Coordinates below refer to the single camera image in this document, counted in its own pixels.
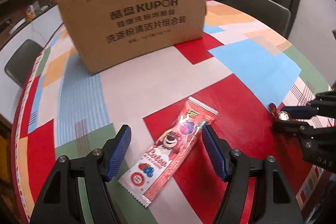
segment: lollipop package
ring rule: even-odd
[[[119,183],[147,207],[194,147],[202,127],[211,124],[217,114],[189,97],[173,126],[121,176]]]

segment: blue gripper pad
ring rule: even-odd
[[[311,119],[316,116],[318,111],[311,106],[284,106],[281,111],[289,113],[293,119]]]
[[[118,174],[122,161],[125,158],[128,146],[131,142],[131,138],[131,128],[127,126],[109,159],[109,168],[106,173],[106,177],[109,181],[111,181],[112,178]]]
[[[202,139],[216,175],[220,177],[221,180],[227,181],[228,173],[226,172],[225,158],[222,156],[207,127],[202,129]]]

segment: gray chair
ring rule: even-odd
[[[236,8],[281,34],[286,35],[291,12],[271,0],[223,0],[223,3]]]
[[[27,39],[5,65],[5,73],[20,87],[23,87],[27,75],[42,49],[35,41]]]

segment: white wall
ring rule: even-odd
[[[44,47],[62,22],[58,6],[55,6],[23,28],[0,51],[0,114],[10,123],[13,123],[22,89],[5,73],[5,65],[28,38]]]
[[[300,0],[288,40],[317,68],[329,85],[336,80],[335,0]]]

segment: round table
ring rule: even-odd
[[[325,172],[302,160],[297,139],[271,132],[267,105],[304,105],[326,90],[327,82],[285,38],[212,0],[207,1],[203,38],[95,75],[89,75],[61,25],[36,59],[13,125],[12,171],[22,219],[30,219],[59,156],[83,157],[128,124],[132,141],[122,175],[169,128],[190,95],[219,111],[213,127],[232,148],[251,157],[276,157],[302,209]],[[309,123],[326,127],[334,121],[316,117]],[[211,224],[226,188],[202,141],[148,208],[117,179],[108,189],[132,224],[170,224],[172,218],[175,224]],[[242,223],[248,221],[253,197],[250,182]],[[82,179],[79,187],[86,223],[93,223]]]

